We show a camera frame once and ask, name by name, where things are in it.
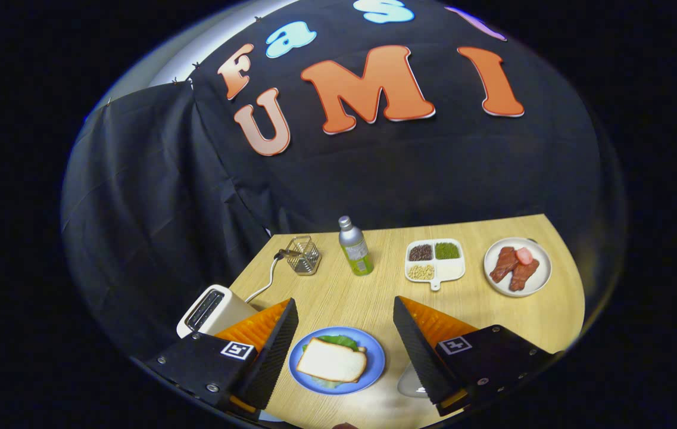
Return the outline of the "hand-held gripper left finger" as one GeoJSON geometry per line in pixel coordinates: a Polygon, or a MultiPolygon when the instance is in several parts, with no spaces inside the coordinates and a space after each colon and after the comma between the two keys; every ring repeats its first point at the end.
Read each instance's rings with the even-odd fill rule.
{"type": "Polygon", "coordinates": [[[257,418],[269,404],[297,326],[297,302],[289,298],[221,333],[189,334],[145,359],[143,369],[194,402],[257,418]]]}

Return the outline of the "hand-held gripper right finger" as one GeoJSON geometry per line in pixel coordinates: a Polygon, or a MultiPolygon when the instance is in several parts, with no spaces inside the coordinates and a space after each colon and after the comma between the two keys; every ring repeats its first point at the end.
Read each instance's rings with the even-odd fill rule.
{"type": "Polygon", "coordinates": [[[395,297],[393,321],[441,417],[490,405],[555,361],[502,325],[475,328],[403,296],[395,297]]]}

